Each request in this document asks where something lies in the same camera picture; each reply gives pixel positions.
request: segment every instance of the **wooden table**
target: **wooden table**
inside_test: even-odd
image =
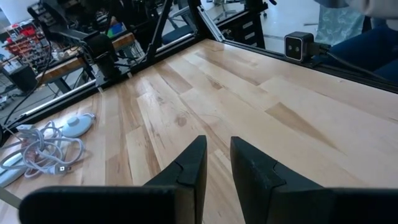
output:
[[[244,223],[231,136],[325,187],[397,188],[397,109],[393,93],[205,40],[49,117],[60,126],[97,115],[82,137],[84,160],[65,177],[20,178],[7,189],[23,197],[48,185],[142,185],[206,134],[203,220]],[[0,205],[0,223],[16,213]]]
[[[131,50],[127,47],[132,45],[134,41],[135,41],[134,35],[132,33],[128,33],[112,41],[112,43],[115,50],[117,51],[123,50],[123,52],[128,57],[133,57]],[[69,54],[74,55],[77,52],[78,52],[77,50],[69,51]],[[85,59],[83,57],[75,57],[70,60],[67,60],[66,62],[60,65],[57,65],[56,67],[51,68],[45,73],[45,76],[43,78],[42,78],[43,73],[41,73],[36,77],[36,80],[41,81],[41,83],[54,82],[57,85],[57,87],[61,90],[61,92],[67,93],[71,89],[66,84],[66,82],[63,80],[62,77],[80,68],[87,68],[87,67],[89,67],[89,65],[85,62]],[[91,75],[91,72],[87,71],[87,73],[91,78],[94,78],[94,76]]]
[[[9,59],[7,59],[6,61],[2,61],[1,63],[0,63],[0,66],[5,66],[7,63],[9,63],[9,62],[11,62],[11,61],[13,61],[13,60],[17,60],[17,59],[19,59],[19,56],[13,56],[12,58],[9,58]]]

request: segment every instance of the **wire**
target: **wire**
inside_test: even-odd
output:
[[[4,130],[2,128],[2,125],[0,124],[0,145],[2,145],[3,137],[4,137]]]
[[[83,70],[83,71],[81,71],[80,75],[77,77],[77,80],[76,80],[75,84],[73,85],[73,88],[72,88],[72,90],[73,90],[73,89],[75,89],[75,87],[76,87],[77,83],[79,82],[79,79],[80,79],[80,77],[83,75],[83,73],[84,73],[84,72],[85,72],[84,70]]]
[[[115,63],[115,66],[120,66],[120,67],[130,67],[130,65],[124,65],[124,64],[120,64],[120,63]]]
[[[342,63],[343,65],[347,66],[347,67],[350,67],[350,68],[355,69],[355,70],[357,70],[357,71],[363,72],[363,73],[365,73],[365,74],[367,74],[367,75],[370,75],[370,76],[372,76],[372,77],[376,77],[376,78],[379,78],[379,79],[381,79],[381,80],[386,80],[385,78],[383,78],[383,77],[381,77],[381,76],[379,76],[379,75],[376,75],[375,73],[373,73],[373,72],[371,72],[371,71],[369,71],[369,70],[363,69],[363,68],[361,68],[361,67],[359,67],[359,66],[353,65],[353,64],[350,63],[350,62],[347,62],[346,60],[344,60],[344,59],[338,57],[337,55],[335,55],[335,54],[333,54],[333,53],[330,53],[329,51],[327,51],[326,54],[327,54],[328,56],[334,58],[334,59],[335,59],[336,61],[338,61],[339,63]]]
[[[55,96],[57,96],[58,97],[58,93],[56,93],[53,89],[51,89],[51,87],[50,87],[50,85],[47,85],[47,87],[51,90],[51,92],[52,93],[54,93],[55,94]]]
[[[84,114],[94,118],[93,114]],[[45,138],[44,132],[52,130],[53,134],[49,138]],[[49,121],[42,129],[22,129],[19,135],[22,141],[15,142],[2,150],[22,145],[21,149],[6,156],[0,161],[0,167],[5,170],[9,169],[25,169],[25,177],[35,177],[41,173],[44,174],[66,174],[73,165],[83,155],[85,150],[83,141],[78,138],[63,138],[60,128],[55,127],[53,121]],[[61,149],[62,141],[77,142],[79,150],[77,156],[71,161],[65,161],[66,152]],[[22,161],[24,165],[19,166],[5,166],[4,163],[10,158],[22,154]]]
[[[70,51],[71,51],[71,52],[75,52],[75,51],[77,51],[79,48],[80,48],[80,46],[76,46],[75,49],[70,49]]]
[[[40,80],[37,82],[36,86],[30,92],[28,92],[28,94],[25,96],[25,98],[23,100],[21,100],[21,102],[19,102],[14,109],[11,110],[11,112],[8,114],[6,120],[4,121],[4,125],[7,125],[7,121],[10,119],[11,115],[15,112],[15,110],[18,109],[18,107],[20,107],[20,105],[23,104],[23,102],[25,102],[25,100],[28,99],[28,97],[30,97],[31,94],[33,94],[33,92],[41,85],[44,75],[45,75],[46,71],[49,69],[50,62],[51,62],[52,46],[51,46],[50,41],[47,40],[47,42],[49,43],[49,52],[47,54],[47,64],[45,65],[45,68],[44,68],[44,71],[42,73]]]
[[[141,62],[144,61],[144,59],[148,56],[148,52],[144,54],[144,56],[141,58],[141,60],[139,62],[137,62],[137,64],[140,64]]]
[[[137,58],[135,58],[135,57],[123,57],[123,56],[120,56],[120,55],[117,55],[118,56],[118,58],[121,58],[121,59],[130,59],[130,60],[135,60],[135,59],[137,59]]]

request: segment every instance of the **coiled cable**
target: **coiled cable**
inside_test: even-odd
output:
[[[47,130],[52,131],[52,135],[49,138],[46,138],[44,135]],[[20,129],[19,131],[21,134],[18,137],[23,140],[2,149],[9,149],[18,145],[22,146],[21,149],[11,153],[0,161],[0,167],[6,170],[25,169],[27,167],[28,169],[24,174],[27,178],[35,177],[41,173],[66,174],[70,170],[70,166],[80,159],[85,150],[81,139],[62,137],[61,129],[56,128],[53,121],[49,121],[42,129]],[[79,144],[77,156],[70,161],[65,161],[66,152],[61,148],[62,141],[77,142]],[[19,153],[22,154],[24,165],[4,165],[8,159]]]

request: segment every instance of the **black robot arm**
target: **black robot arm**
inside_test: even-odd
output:
[[[78,30],[90,23],[95,25],[96,20],[90,18],[95,18],[103,3],[104,1],[93,4],[91,1],[41,0],[27,10],[40,23],[47,40],[77,44],[88,61],[98,65],[105,78],[112,78],[121,72],[115,66],[118,58],[111,39],[98,30]]]

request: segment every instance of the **metal chair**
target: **metal chair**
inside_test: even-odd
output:
[[[192,15],[187,0],[178,0],[179,10],[169,16],[169,21],[174,27],[172,32],[165,34],[162,38],[163,44],[171,43],[187,34],[193,34],[196,31],[196,25],[193,23]],[[182,21],[187,23],[185,26],[179,27],[174,21],[181,21],[177,17],[182,17]]]

